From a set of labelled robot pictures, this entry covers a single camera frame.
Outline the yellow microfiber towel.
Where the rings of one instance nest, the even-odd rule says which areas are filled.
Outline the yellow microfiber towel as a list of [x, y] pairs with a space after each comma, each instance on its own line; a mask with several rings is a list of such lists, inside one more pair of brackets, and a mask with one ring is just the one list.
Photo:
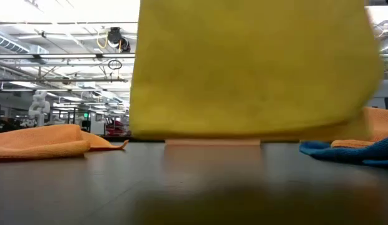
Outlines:
[[384, 73], [365, 0], [141, 0], [140, 139], [365, 139]]

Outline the silver ventilation duct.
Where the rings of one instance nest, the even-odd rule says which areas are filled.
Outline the silver ventilation duct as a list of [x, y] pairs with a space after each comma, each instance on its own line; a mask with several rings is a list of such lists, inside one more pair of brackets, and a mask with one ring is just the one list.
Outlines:
[[15, 54], [48, 54], [49, 51], [39, 45], [19, 41], [0, 31], [0, 47]]

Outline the orange plastic bin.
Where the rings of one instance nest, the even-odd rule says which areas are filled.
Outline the orange plastic bin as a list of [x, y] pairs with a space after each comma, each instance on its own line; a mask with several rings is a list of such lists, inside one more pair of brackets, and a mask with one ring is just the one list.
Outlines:
[[167, 139], [169, 146], [259, 146], [259, 139]]

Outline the blue microfiber towel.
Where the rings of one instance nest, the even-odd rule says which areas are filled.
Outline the blue microfiber towel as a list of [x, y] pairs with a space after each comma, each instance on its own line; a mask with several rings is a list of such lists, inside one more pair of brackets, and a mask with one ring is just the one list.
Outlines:
[[388, 137], [367, 147], [330, 147], [327, 142], [302, 142], [299, 151], [314, 159], [388, 169]]

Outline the red cart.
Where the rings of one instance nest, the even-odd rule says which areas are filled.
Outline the red cart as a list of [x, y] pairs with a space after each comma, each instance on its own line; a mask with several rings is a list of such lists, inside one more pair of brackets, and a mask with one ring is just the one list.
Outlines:
[[119, 121], [111, 121], [105, 126], [107, 136], [127, 136], [128, 126]]

